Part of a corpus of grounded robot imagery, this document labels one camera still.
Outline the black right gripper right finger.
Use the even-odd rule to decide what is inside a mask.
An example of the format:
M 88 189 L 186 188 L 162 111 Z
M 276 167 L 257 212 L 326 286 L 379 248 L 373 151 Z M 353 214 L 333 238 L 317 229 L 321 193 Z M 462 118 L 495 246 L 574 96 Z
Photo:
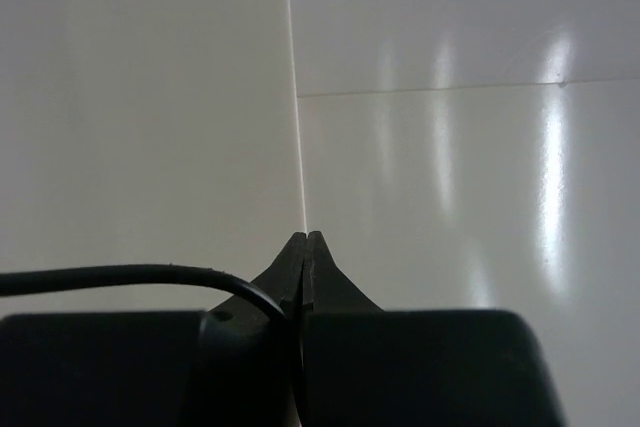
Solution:
M 501 309 L 386 311 L 307 239 L 301 341 L 310 426 L 563 426 L 529 324 Z

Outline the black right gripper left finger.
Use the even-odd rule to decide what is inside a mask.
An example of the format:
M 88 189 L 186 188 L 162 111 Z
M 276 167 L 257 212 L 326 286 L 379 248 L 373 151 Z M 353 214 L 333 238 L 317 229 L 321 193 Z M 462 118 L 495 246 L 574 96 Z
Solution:
M 252 281 L 180 265 L 5 274 L 5 297 L 165 284 L 228 293 L 196 311 L 13 314 L 1 321 L 5 426 L 294 426 L 304 237 Z

